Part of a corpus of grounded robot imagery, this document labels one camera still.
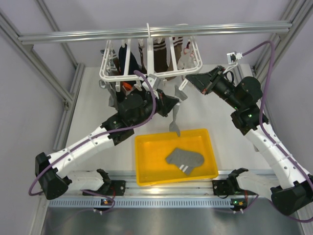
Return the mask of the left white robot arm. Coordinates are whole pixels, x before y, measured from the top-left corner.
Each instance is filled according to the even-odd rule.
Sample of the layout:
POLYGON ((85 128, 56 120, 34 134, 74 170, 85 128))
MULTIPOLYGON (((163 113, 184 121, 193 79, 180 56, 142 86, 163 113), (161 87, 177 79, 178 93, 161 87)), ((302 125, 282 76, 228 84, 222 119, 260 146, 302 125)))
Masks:
POLYGON ((77 166, 129 138, 135 128, 147 123, 154 114, 166 117, 178 103, 178 98, 160 89, 155 93, 131 92, 117 103, 117 113, 88 136, 58 152, 37 155, 35 175, 46 199, 78 190, 86 195, 108 193, 112 188, 108 173, 102 169, 77 170, 77 166))

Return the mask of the grey striped sock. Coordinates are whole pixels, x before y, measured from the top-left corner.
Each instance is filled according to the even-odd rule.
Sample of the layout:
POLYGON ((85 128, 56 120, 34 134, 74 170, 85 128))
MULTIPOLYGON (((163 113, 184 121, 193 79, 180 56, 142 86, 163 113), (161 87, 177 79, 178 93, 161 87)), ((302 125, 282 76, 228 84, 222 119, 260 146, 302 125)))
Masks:
POLYGON ((202 154, 180 148, 175 148, 165 160, 168 164, 177 166, 179 170, 188 176, 194 168, 200 167, 204 163, 202 154))
POLYGON ((188 98, 188 96, 183 91, 181 91, 177 85, 175 85, 175 98, 178 98, 179 102, 172 109, 173 120, 169 124, 169 131, 175 132, 177 134, 177 136, 180 137, 180 129, 179 129, 176 121, 177 121, 177 116, 178 116, 178 112, 179 112, 179 106, 183 101, 185 101, 188 98))

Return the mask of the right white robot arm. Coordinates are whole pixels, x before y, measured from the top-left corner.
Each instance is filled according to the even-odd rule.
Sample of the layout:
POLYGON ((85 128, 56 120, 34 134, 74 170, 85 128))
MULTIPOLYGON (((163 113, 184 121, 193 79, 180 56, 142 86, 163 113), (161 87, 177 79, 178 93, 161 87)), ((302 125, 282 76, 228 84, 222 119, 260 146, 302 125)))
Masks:
POLYGON ((185 78, 203 95, 215 93, 234 108, 231 114, 234 126, 260 152, 277 177, 277 181, 271 181, 239 168, 228 175, 228 188, 233 194, 247 190, 265 197, 281 214, 289 216, 312 203, 313 176, 279 141, 258 107, 257 102, 263 96, 260 82, 246 76, 234 85, 224 71, 224 67, 217 66, 209 72, 189 74, 185 78))

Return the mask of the white plastic sock hanger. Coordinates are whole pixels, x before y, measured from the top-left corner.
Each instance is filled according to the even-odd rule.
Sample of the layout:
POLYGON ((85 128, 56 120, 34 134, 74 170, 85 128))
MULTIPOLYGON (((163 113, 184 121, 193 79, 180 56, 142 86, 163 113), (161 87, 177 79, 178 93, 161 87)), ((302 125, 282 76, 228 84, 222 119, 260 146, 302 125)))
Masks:
MULTIPOLYGON (((146 70, 148 74, 154 74, 155 76, 159 77, 159 78, 168 78, 168 77, 176 77, 176 76, 183 76, 183 75, 188 75, 188 74, 192 74, 192 73, 198 73, 202 66, 202 59, 200 56, 200 52, 199 52, 199 48, 197 45, 197 42, 195 40, 194 36, 186 36, 188 37, 188 41, 191 42, 192 47, 194 49, 194 55, 195 55, 195 59, 197 62, 197 65, 195 68, 193 69, 186 69, 186 70, 178 70, 177 65, 174 64, 175 63, 175 53, 174 53, 174 46, 173 46, 173 37, 164 37, 165 39, 167 38, 169 41, 169 49, 170 49, 170 53, 173 59, 173 70, 172 71, 167 71, 167 72, 160 72, 157 73, 154 70, 154 50, 153 50, 153 41, 156 39, 161 40, 162 37, 160 38, 146 38, 147 41, 147 65, 146 65, 146 70)), ((138 43, 140 45, 144 45, 144 39, 138 39, 138 43)), ((127 49, 127 56, 126 58, 129 59, 130 57, 130 52, 131 52, 131 42, 132 39, 124 39, 122 40, 122 47, 124 47, 125 45, 127 45, 128 49, 127 49)), ((114 82, 115 86, 117 88, 117 91, 120 91, 120 86, 121 83, 118 80, 119 76, 109 76, 107 74, 107 63, 109 61, 109 53, 110 53, 110 49, 112 48, 112 40, 107 40, 107 44, 104 50, 104 55, 103 55, 103 59, 102 59, 102 63, 101 63, 101 67, 100 67, 100 72, 99 72, 99 76, 100 78, 105 81, 105 82, 114 82)), ((124 76, 128 77, 130 80, 133 78, 133 76, 127 76, 127 71, 129 68, 129 62, 127 62, 125 64, 125 69, 126 71, 124 72, 124 76)))

